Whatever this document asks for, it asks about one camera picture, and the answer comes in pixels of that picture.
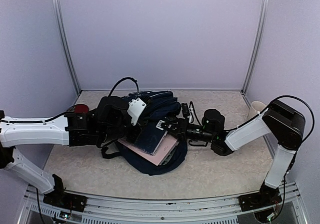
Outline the navy blue student backpack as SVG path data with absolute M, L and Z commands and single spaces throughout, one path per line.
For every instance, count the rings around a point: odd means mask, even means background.
M 104 147 L 101 155 L 104 159 L 123 157 L 139 172 L 149 176 L 168 173 L 182 164 L 188 149 L 185 141 L 174 138 L 161 125 L 177 119 L 181 104 L 171 91 L 130 93 L 123 100 L 132 101 L 135 97 L 146 104 L 138 123 L 126 136 L 115 141 L 117 152 L 108 154 Z

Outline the dark blue notebook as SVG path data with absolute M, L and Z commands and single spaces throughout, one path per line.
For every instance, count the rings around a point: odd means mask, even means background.
M 167 131 L 162 128 L 163 122 L 165 120 L 148 122 L 133 145 L 149 155 L 154 155 L 167 134 Z

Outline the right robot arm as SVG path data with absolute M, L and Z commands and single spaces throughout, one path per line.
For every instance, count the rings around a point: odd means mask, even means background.
M 303 114 L 274 100 L 260 113 L 233 130 L 225 129 L 225 117 L 216 109 L 204 112 L 201 125 L 191 124 L 187 118 L 178 118 L 161 124 L 170 135 L 179 140 L 196 140 L 210 144 L 220 156 L 228 156 L 244 145 L 267 134 L 273 134 L 279 144 L 264 187 L 256 194 L 256 202 L 266 206 L 271 202 L 289 170 L 292 160 L 303 143 L 306 120 Z

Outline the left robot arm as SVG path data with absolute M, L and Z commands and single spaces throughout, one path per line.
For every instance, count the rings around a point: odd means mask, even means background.
M 52 144 L 102 148 L 122 138 L 137 124 L 145 108 L 141 99 L 128 102 L 117 96 L 103 97 L 86 113 L 64 112 L 51 118 L 18 119 L 0 113 L 0 167 L 27 181 L 63 207 L 70 202 L 60 177 L 49 174 L 26 159 L 18 145 Z

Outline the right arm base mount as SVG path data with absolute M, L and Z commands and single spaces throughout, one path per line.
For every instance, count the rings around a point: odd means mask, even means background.
M 241 195 L 238 197 L 239 205 L 242 212 L 260 209 L 281 203 L 282 197 L 279 188 L 271 188 L 263 183 L 258 192 Z

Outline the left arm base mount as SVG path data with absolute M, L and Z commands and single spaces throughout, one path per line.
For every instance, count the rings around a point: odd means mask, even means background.
M 56 174 L 53 174 L 52 177 L 54 180 L 53 191 L 44 194 L 43 202 L 54 207 L 68 209 L 71 212 L 83 213 L 87 197 L 66 192 L 62 179 Z

